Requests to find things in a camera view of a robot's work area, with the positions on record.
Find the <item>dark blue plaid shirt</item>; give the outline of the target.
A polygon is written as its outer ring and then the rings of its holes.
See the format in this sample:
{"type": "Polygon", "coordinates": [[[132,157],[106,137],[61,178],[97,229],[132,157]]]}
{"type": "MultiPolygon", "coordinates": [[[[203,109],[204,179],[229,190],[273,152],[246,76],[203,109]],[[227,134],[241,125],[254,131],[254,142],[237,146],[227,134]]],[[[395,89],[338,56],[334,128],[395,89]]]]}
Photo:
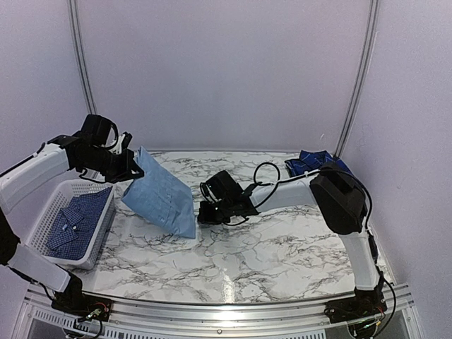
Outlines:
{"type": "Polygon", "coordinates": [[[320,169],[327,162],[334,162],[340,170],[352,174],[349,167],[337,156],[331,155],[327,150],[308,152],[302,150],[298,158],[285,161],[285,167],[290,177],[298,177],[306,172],[320,169]]]}

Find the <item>light blue long sleeve shirt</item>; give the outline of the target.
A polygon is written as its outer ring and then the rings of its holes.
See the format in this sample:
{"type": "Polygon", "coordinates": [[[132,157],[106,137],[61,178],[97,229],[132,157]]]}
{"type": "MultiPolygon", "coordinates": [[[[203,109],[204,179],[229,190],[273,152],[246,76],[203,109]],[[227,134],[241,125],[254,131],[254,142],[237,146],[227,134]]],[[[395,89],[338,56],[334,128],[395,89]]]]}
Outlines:
{"type": "Polygon", "coordinates": [[[168,234],[194,239],[196,221],[191,188],[141,147],[136,156],[144,177],[135,179],[121,201],[138,216],[168,234]]]}

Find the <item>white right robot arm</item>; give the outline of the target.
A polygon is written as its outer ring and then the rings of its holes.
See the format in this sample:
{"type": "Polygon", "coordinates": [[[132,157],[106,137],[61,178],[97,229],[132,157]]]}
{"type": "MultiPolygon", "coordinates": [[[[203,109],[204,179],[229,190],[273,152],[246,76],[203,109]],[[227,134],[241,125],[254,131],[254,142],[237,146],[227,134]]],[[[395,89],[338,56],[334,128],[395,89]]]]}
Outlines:
{"type": "Polygon", "coordinates": [[[279,208],[317,206],[326,226],[341,239],[355,279],[353,297],[326,304],[332,323],[352,321],[387,310],[386,279],[377,266],[378,248],[367,228],[371,199],[364,185],[334,162],[274,183],[254,181],[246,188],[223,170],[200,184],[198,222],[229,225],[233,217],[249,217],[279,208]]]}

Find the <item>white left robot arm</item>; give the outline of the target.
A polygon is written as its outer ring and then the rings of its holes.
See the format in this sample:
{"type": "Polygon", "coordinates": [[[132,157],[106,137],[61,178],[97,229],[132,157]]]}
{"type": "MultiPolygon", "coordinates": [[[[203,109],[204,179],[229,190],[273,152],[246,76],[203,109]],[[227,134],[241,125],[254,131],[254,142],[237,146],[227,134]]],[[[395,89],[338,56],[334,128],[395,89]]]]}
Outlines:
{"type": "Polygon", "coordinates": [[[101,146],[81,134],[60,135],[1,176],[1,264],[22,278],[53,290],[52,306],[56,309],[72,314],[89,310],[81,279],[23,244],[6,216],[42,185],[67,171],[94,170],[111,184],[143,177],[143,170],[128,148],[131,139],[131,134],[124,132],[113,145],[101,146]]]}

